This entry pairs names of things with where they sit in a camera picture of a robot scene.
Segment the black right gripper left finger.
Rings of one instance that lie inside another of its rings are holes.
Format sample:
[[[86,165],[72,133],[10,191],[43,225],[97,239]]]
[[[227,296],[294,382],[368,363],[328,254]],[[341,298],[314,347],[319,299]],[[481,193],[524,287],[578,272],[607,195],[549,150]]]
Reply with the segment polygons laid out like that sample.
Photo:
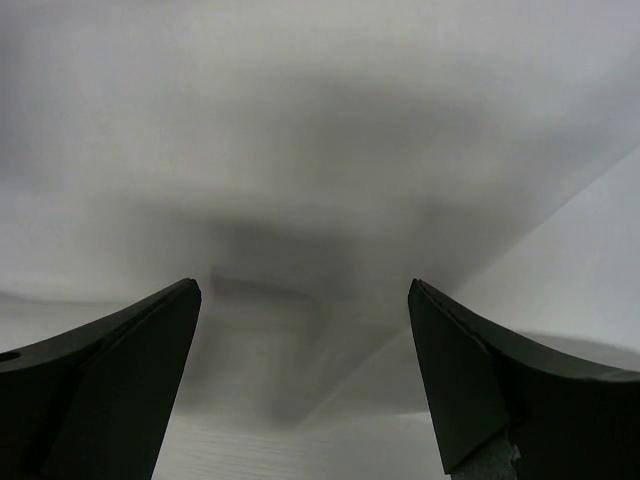
[[[2,478],[151,478],[200,307],[197,282],[183,279],[2,353]]]

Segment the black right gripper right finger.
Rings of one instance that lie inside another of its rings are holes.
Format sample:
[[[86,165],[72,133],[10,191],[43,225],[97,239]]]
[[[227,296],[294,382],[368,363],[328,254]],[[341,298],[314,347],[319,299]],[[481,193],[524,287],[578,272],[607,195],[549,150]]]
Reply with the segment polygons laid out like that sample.
[[[422,280],[411,331],[453,479],[635,479],[639,375],[495,324]]]

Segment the white red print t shirt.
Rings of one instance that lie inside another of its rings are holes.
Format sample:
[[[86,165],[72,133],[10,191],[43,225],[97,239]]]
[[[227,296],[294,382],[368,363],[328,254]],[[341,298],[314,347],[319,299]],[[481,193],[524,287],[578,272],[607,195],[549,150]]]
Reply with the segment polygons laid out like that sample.
[[[635,1],[5,1],[1,346],[190,277],[179,416],[423,410],[411,281],[638,141]]]

